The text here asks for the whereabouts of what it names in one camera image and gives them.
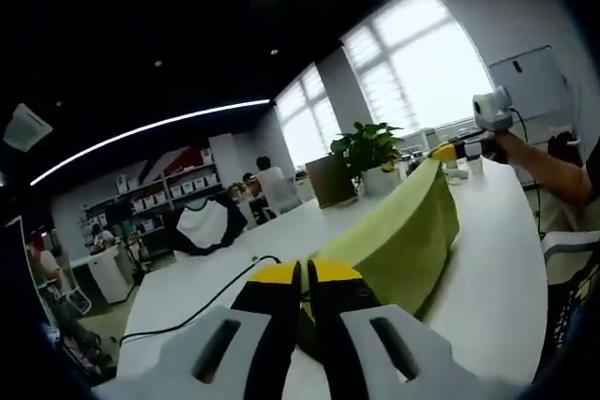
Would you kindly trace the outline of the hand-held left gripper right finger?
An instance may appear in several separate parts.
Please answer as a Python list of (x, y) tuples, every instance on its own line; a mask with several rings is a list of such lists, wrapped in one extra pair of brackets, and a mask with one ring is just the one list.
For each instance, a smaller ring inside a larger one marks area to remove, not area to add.
[(343, 262), (307, 263), (316, 342), (334, 399), (511, 399), (513, 385), (458, 364), (450, 343), (396, 304), (381, 304)]

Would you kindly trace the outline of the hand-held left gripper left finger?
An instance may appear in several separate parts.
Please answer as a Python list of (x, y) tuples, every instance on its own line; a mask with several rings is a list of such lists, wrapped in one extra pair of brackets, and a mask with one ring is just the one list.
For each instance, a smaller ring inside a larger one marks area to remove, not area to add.
[(216, 306), (165, 343), (135, 378), (94, 389), (98, 399), (279, 399), (291, 364), (301, 265), (266, 265), (231, 306)]

